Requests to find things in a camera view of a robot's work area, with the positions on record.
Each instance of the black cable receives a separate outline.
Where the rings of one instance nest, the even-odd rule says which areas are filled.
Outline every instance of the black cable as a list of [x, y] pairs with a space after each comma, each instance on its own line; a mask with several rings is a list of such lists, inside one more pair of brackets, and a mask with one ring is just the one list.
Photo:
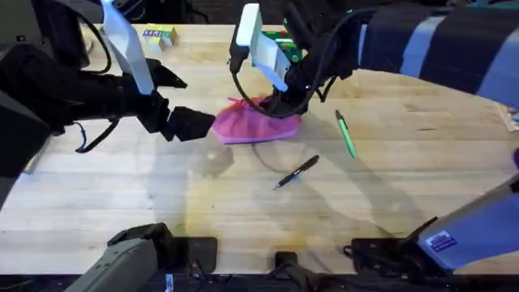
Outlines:
[[106, 55], [106, 66], [105, 66], [105, 68], [103, 70], [100, 70], [100, 71], [87, 71], [87, 70], [85, 70], [83, 72], [90, 73], [90, 74], [104, 74], [104, 73], [108, 72], [110, 70], [110, 68], [112, 67], [112, 57], [110, 56], [110, 52], [108, 51], [108, 47], [106, 46], [105, 42], [103, 41], [103, 37], [101, 36], [101, 33], [99, 32], [99, 30], [90, 21], [88, 21], [88, 19], [86, 19], [86, 17], [84, 17], [78, 11], [75, 11], [74, 9], [72, 9], [70, 7], [69, 7], [69, 9], [74, 14], [76, 14], [76, 16], [81, 18], [81, 20], [83, 20], [83, 22], [85, 24], [87, 24], [88, 28], [90, 28], [90, 30], [92, 31], [94, 36], [96, 36], [97, 40], [101, 44], [101, 47], [105, 51], [105, 55]]
[[240, 85], [240, 83], [238, 81], [238, 77], [236, 76], [236, 74], [232, 73], [233, 81], [234, 81], [234, 84], [236, 85], [236, 88], [238, 89], [238, 91], [242, 95], [243, 99], [245, 99], [247, 104], [249, 104], [251, 106], [251, 108], [253, 108], [254, 110], [257, 110], [261, 114], [264, 114], [264, 115], [266, 115], [268, 117], [271, 117], [271, 118], [288, 118], [288, 117], [296, 114], [299, 110], [302, 110], [302, 108], [308, 104], [308, 102], [310, 101], [311, 97], [313, 96], [315, 90], [318, 89], [319, 81], [321, 79], [321, 76], [322, 76], [323, 70], [324, 70], [324, 60], [328, 56], [328, 52], [330, 50], [330, 46], [332, 44], [332, 40], [335, 39], [335, 36], [339, 32], [339, 29], [341, 29], [342, 26], [346, 22], [348, 22], [350, 19], [352, 19], [353, 17], [361, 15], [361, 14], [364, 14], [364, 13], [368, 13], [368, 12], [374, 12], [376, 10], [377, 10], [376, 7], [361, 8], [361, 9], [359, 9], [357, 11], [354, 11], [354, 12], [351, 12], [351, 13], [345, 15], [345, 17], [343, 17], [336, 24], [336, 26], [333, 28], [332, 32], [330, 32], [330, 35], [328, 36], [328, 39], [326, 40], [326, 45], [324, 46], [323, 53], [321, 54], [321, 58], [319, 60], [319, 65], [317, 67], [317, 72], [315, 73], [314, 80], [313, 80], [309, 90], [307, 91], [307, 96], [302, 101], [302, 103], [300, 103], [298, 106], [296, 106], [291, 111], [289, 111], [287, 113], [284, 113], [284, 114], [274, 114], [274, 113], [269, 113], [266, 110], [262, 109], [261, 107], [255, 105], [254, 102], [250, 99], [250, 97], [243, 91], [243, 88]]
[[330, 88], [332, 87], [332, 85], [335, 83], [335, 80], [337, 79], [337, 76], [333, 76], [332, 79], [328, 82], [328, 84], [326, 84], [326, 88], [324, 89], [324, 93], [323, 93], [323, 101], [326, 100], [326, 97], [328, 96], [328, 92], [330, 91]]
[[84, 146], [87, 143], [87, 135], [85, 133], [85, 130], [83, 129], [83, 126], [81, 126], [81, 124], [78, 122], [74, 122], [74, 124], [79, 125], [79, 127], [81, 128], [81, 134], [83, 136], [83, 144], [81, 145], [81, 147], [77, 148], [75, 151], [79, 154], [84, 154], [84, 153], [90, 152], [99, 143], [101, 143], [104, 139], [106, 139], [106, 137], [108, 137], [110, 135], [110, 133], [112, 133], [112, 131], [114, 131], [114, 129], [119, 124], [119, 119], [114, 119], [112, 121], [112, 123], [99, 136], [97, 136], [97, 138], [95, 138], [87, 147]]

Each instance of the small box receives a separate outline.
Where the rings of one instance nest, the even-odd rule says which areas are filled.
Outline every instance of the small box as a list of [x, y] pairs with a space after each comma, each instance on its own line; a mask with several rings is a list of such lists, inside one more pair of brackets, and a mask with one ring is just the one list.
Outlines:
[[152, 48], [152, 50], [154, 50], [156, 52], [162, 52], [165, 49], [164, 41], [160, 37], [157, 37], [157, 36], [150, 37], [150, 39], [148, 41], [148, 45], [150, 46], [150, 48]]
[[146, 24], [143, 32], [144, 40], [154, 49], [163, 50], [165, 46], [172, 46], [177, 39], [177, 32], [171, 24]]

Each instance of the wooden table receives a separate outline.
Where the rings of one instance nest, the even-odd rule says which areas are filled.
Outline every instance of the wooden table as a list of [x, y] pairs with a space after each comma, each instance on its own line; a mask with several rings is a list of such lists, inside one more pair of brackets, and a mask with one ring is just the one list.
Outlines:
[[[184, 79], [160, 88], [171, 105], [217, 113], [239, 97], [226, 65], [231, 26], [178, 26], [163, 54]], [[104, 65], [99, 44], [90, 56]], [[251, 96], [272, 86], [243, 66]], [[333, 111], [345, 116], [358, 150], [347, 153]], [[92, 139], [108, 125], [85, 122]], [[175, 235], [215, 236], [218, 273], [263, 273], [275, 251], [296, 251], [315, 271], [352, 273], [339, 249], [358, 237], [406, 236], [433, 216], [474, 200], [516, 173], [519, 147], [493, 103], [434, 84], [356, 71], [328, 100], [311, 103], [292, 139], [221, 145], [166, 143], [135, 118], [86, 155], [79, 129], [52, 139], [33, 176], [24, 176], [0, 212], [0, 273], [83, 273], [118, 231], [156, 221]], [[320, 162], [271, 191], [312, 155]], [[519, 255], [472, 264], [460, 273], [519, 273]]]

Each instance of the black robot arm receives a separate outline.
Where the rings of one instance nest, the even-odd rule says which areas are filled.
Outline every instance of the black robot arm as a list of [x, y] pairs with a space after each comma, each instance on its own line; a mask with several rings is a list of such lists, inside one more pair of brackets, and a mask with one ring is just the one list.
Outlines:
[[319, 87], [327, 80], [331, 86], [357, 69], [409, 75], [519, 107], [519, 10], [413, 5], [308, 15], [304, 6], [289, 2], [285, 9], [287, 31], [307, 55], [286, 73], [288, 90], [262, 104], [276, 103], [274, 114], [298, 107], [304, 114], [314, 92], [325, 100]]

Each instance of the black pen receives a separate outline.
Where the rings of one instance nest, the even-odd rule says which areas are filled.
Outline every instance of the black pen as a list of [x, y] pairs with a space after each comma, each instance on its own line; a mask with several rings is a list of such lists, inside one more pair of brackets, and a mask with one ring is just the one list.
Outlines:
[[303, 163], [301, 166], [299, 166], [297, 169], [292, 171], [291, 174], [285, 176], [280, 182], [277, 183], [277, 185], [272, 189], [273, 191], [277, 188], [283, 187], [287, 182], [291, 181], [293, 178], [296, 178], [300, 173], [303, 171], [308, 170], [312, 166], [315, 165], [319, 161], [319, 155], [315, 155], [312, 158], [310, 158], [307, 162]]

